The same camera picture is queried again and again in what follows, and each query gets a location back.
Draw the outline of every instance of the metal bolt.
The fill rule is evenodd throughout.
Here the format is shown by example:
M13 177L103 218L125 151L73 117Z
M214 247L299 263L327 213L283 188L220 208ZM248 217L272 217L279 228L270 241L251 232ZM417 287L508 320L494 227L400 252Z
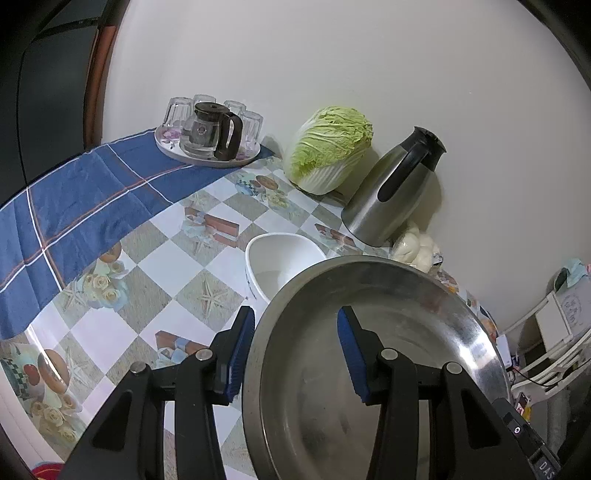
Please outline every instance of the metal bolt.
M202 348L195 352L195 356L197 357L197 360L209 360L213 357L213 352L209 348Z
M393 348L385 348L382 350L381 355L384 360L396 360L398 358L398 352Z
M462 366L455 362L449 362L446 366L447 371L451 374L458 375L462 373Z
M134 375L138 375L146 369L146 364L144 362L134 362L129 367L129 371Z

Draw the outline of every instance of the tablecloth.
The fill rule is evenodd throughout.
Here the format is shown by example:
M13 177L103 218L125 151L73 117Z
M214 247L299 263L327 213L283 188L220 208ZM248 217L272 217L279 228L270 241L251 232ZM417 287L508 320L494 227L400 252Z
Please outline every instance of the tablecloth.
M296 189L264 147L240 170L195 167L158 151L152 131L81 155L18 195L0 211L9 239L0 255L0 333L24 333L1 343L0 361L43 438L66 459L132 362L179 363L228 328L243 304L258 321L264 306L245 277L253 237L293 232L328 258L387 257L388 247L349 234L341 210L337 200ZM451 277L440 280L460 293ZM255 476L240 398L214 414L228 477ZM164 444L173 479L173 403Z

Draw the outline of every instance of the white bowl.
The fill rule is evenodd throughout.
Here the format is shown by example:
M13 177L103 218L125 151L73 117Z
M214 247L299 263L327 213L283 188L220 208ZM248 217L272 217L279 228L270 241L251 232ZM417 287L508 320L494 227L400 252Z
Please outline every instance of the white bowl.
M298 273L326 260L312 240L295 233L265 233L246 246L246 280L257 300L271 299Z

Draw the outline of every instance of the wall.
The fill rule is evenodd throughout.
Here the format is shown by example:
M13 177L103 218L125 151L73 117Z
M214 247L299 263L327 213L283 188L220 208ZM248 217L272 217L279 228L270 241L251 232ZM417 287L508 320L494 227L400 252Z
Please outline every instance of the wall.
M591 261L591 93L517 0L132 0L103 140L195 93L243 101L281 149L331 104L367 115L379 155L414 125L435 132L448 153L419 216L501 326L566 259Z

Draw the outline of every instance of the large metal bowl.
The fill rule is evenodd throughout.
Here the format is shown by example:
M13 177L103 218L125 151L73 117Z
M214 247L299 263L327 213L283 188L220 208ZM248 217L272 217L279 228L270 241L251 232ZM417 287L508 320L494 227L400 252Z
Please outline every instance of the large metal bowl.
M367 474L379 406L363 405L353 391L336 331L343 305L353 306L384 346L433 367L459 362L489 400L509 398L505 370L484 328L438 282L378 257L326 260L281 289L255 332L242 413L261 479L360 480ZM428 422L422 404L417 478L428 475Z

